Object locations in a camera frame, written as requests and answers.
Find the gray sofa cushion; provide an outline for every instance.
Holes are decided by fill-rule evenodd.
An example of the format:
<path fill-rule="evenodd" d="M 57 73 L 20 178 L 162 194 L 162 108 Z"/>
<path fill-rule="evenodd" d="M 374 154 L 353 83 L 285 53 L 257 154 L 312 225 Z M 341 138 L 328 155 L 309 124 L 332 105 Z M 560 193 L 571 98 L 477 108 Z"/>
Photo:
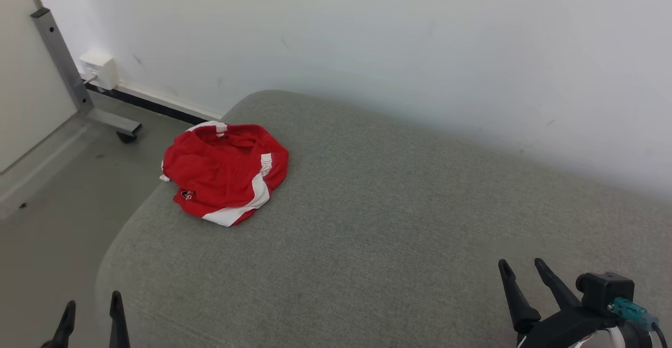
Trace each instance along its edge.
<path fill-rule="evenodd" d="M 252 94 L 224 121 L 264 126 L 288 176 L 235 228 L 154 191 L 96 285 L 106 326 L 121 291 L 133 346 L 513 346 L 500 258 L 543 317 L 534 257 L 571 288 L 634 279 L 669 330 L 668 207 L 299 94 Z"/>

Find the white stripe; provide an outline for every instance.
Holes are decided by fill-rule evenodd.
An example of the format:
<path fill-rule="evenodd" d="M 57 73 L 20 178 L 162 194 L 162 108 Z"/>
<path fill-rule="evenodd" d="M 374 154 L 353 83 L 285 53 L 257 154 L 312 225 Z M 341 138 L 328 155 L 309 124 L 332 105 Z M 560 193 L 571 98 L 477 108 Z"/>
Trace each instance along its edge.
<path fill-rule="evenodd" d="M 252 199 L 252 201 L 250 201 L 247 205 L 243 207 L 225 207 L 224 209 L 219 209 L 216 212 L 206 214 L 203 216 L 203 219 L 214 222 L 221 226 L 230 227 L 246 212 L 249 212 L 252 209 L 259 209 L 263 204 L 266 204 L 268 200 L 271 199 L 271 194 L 268 191 L 266 181 L 264 181 L 264 176 L 266 176 L 269 171 L 271 171 L 272 166 L 273 161 L 271 154 L 262 154 L 261 170 L 256 176 L 254 176 L 254 178 L 252 178 L 254 199 Z"/>
<path fill-rule="evenodd" d="M 216 136 L 218 136 L 219 138 L 221 138 L 226 132 L 226 129 L 228 129 L 228 127 L 226 127 L 226 123 L 220 121 L 206 121 L 199 123 L 198 125 L 194 125 L 191 128 L 187 129 L 186 131 L 194 131 L 204 126 L 214 126 L 215 130 L 217 131 Z"/>
<path fill-rule="evenodd" d="M 163 173 L 163 161 L 161 161 L 161 173 Z M 168 178 L 168 176 L 166 176 L 165 174 L 161 174 L 159 178 L 161 179 L 161 181 L 165 181 L 166 183 L 170 182 L 170 178 Z"/>

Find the white electrical box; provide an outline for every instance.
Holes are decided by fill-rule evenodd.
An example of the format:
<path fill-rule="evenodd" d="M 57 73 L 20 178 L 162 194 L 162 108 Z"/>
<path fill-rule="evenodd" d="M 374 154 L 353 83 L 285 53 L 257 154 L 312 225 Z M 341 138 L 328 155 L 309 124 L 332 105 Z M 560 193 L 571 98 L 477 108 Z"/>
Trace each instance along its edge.
<path fill-rule="evenodd" d="M 91 82 L 91 84 L 100 88 L 105 88 L 106 90 L 111 90 L 119 85 L 117 67 L 114 64 L 114 59 L 108 54 L 103 54 L 98 51 L 89 51 L 79 57 L 79 60 L 84 69 L 84 80 L 98 76 L 98 78 Z"/>

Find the floor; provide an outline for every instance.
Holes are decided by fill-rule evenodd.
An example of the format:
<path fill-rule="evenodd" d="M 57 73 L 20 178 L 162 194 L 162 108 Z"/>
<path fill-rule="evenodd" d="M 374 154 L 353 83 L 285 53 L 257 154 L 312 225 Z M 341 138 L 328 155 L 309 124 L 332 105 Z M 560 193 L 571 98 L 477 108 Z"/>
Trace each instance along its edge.
<path fill-rule="evenodd" d="M 27 207 L 0 224 L 0 340 L 40 346 L 69 300 L 77 303 L 73 348 L 109 345 L 93 317 L 98 265 L 115 235 L 159 184 L 163 152 L 191 125 L 92 95 L 97 106 L 141 121 L 136 142 L 92 127 L 93 141 Z"/>

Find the shorts logo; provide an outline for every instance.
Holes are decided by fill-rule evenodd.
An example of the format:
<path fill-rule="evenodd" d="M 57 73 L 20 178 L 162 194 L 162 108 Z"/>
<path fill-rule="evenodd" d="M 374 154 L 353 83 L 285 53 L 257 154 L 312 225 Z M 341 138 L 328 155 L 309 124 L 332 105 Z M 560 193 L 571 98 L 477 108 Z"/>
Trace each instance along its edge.
<path fill-rule="evenodd" d="M 194 195 L 194 191 L 182 191 L 184 199 L 192 199 L 192 195 Z"/>

